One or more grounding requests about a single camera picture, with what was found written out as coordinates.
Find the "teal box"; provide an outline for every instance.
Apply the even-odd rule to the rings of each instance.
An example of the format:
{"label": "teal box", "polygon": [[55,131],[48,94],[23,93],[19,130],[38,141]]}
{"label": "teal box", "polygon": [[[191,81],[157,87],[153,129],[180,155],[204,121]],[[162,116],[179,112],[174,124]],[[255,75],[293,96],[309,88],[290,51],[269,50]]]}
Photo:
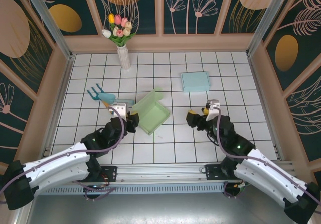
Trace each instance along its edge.
{"label": "teal box", "polygon": [[210,90],[210,80],[207,72],[182,73],[183,92],[204,92]]}

